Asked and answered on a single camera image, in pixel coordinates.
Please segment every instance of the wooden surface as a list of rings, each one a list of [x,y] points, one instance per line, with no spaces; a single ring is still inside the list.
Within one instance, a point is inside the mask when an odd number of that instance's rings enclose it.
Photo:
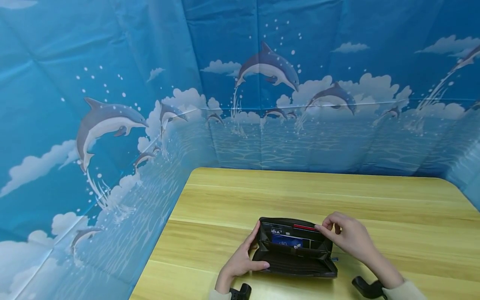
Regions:
[[[196,169],[131,300],[208,298],[218,271],[261,216],[319,223],[358,218],[376,246],[428,299],[480,299],[480,214],[452,184],[432,178]],[[374,277],[334,246],[338,278],[240,277],[251,300],[363,299],[355,276]]]

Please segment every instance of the left hand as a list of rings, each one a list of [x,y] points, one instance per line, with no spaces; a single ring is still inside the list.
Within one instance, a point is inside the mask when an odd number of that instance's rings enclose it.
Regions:
[[[242,276],[249,271],[260,271],[270,267],[270,264],[267,262],[251,261],[248,254],[248,251],[251,249],[252,244],[255,241],[259,228],[260,221],[257,221],[253,231],[247,236],[245,241],[238,247],[220,271],[215,285],[215,290],[220,294],[229,293],[230,285],[235,276]]]

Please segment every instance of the hand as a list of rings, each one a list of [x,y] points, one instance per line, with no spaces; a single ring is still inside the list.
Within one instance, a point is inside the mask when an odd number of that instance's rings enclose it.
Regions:
[[[267,262],[251,261],[248,255],[248,251],[252,248],[259,228],[260,221],[257,221],[253,231],[247,236],[247,239],[238,247],[220,271],[215,285],[215,290],[220,294],[228,294],[235,276],[242,276],[249,271],[260,271],[270,267],[270,264]]]
[[[396,288],[404,279],[399,271],[378,251],[365,226],[358,220],[334,212],[315,228],[344,252],[364,263],[385,288]]]

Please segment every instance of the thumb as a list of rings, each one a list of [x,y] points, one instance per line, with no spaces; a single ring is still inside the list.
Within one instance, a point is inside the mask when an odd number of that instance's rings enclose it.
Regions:
[[[339,235],[337,235],[331,230],[328,230],[327,227],[323,227],[322,225],[315,225],[315,229],[317,229],[321,234],[323,234],[325,237],[327,237],[329,240],[331,240],[335,244],[340,238]]]
[[[267,262],[254,262],[250,261],[248,264],[248,269],[250,271],[261,271],[270,267],[270,264]]]

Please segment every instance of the open wallet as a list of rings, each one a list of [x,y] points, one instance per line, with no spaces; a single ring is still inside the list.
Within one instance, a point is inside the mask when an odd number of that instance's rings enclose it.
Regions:
[[[260,218],[254,261],[270,264],[262,272],[287,276],[336,278],[333,243],[314,223],[289,218]]]

